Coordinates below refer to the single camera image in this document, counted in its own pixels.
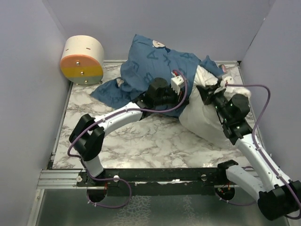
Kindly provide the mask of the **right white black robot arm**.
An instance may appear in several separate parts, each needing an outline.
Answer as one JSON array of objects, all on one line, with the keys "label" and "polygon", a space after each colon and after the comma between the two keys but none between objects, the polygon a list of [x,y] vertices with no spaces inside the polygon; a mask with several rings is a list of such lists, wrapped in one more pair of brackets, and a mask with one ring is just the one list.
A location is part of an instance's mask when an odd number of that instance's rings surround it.
[{"label": "right white black robot arm", "polygon": [[255,178],[237,162],[230,160],[218,164],[216,179],[221,184],[233,182],[256,201],[261,213],[268,220],[290,217],[301,210],[301,183],[292,181],[271,159],[255,137],[255,129],[246,121],[250,112],[249,99],[235,94],[231,99],[224,95],[219,85],[197,87],[205,105],[213,105],[221,119],[226,138],[247,158],[257,172]]}]

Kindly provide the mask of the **blue cartoon print pillowcase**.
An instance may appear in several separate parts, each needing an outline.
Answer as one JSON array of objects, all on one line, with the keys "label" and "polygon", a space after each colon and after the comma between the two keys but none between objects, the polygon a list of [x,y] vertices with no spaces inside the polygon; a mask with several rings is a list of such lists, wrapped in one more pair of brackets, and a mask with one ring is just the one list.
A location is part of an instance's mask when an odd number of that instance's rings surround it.
[{"label": "blue cartoon print pillowcase", "polygon": [[187,97],[194,91],[194,79],[201,72],[208,72],[215,79],[223,74],[223,70],[208,56],[200,60],[192,53],[169,49],[158,41],[137,34],[133,38],[128,60],[121,65],[120,77],[97,87],[91,97],[119,109],[145,92],[155,78],[170,82],[175,69],[188,80]]}]

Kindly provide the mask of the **white pillow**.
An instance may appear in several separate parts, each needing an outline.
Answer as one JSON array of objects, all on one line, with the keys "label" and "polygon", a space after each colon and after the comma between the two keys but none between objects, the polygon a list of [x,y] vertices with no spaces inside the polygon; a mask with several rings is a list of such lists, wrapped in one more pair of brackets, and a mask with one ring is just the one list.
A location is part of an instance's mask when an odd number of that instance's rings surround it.
[{"label": "white pillow", "polygon": [[251,91],[237,86],[234,82],[234,84],[227,85],[224,90],[224,95],[232,103],[232,107],[217,111],[212,103],[204,105],[196,86],[215,85],[217,89],[221,76],[215,79],[208,72],[201,72],[195,77],[192,85],[194,91],[189,97],[189,103],[180,114],[179,120],[189,131],[210,143],[225,148],[227,143],[235,145],[238,140],[252,133],[252,128],[246,121],[246,116],[250,112]]}]

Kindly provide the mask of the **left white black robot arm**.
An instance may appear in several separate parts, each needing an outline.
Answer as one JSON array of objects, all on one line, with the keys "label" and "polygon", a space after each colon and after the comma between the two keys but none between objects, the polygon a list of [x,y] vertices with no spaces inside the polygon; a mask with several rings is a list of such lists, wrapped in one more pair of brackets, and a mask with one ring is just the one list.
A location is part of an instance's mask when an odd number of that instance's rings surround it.
[{"label": "left white black robot arm", "polygon": [[69,136],[70,148],[86,169],[88,181],[98,186],[104,179],[104,167],[99,154],[104,138],[113,131],[132,122],[140,121],[152,113],[168,113],[181,107],[188,93],[188,84],[183,76],[175,76],[167,82],[155,78],[148,89],[124,107],[105,115],[83,115]]}]

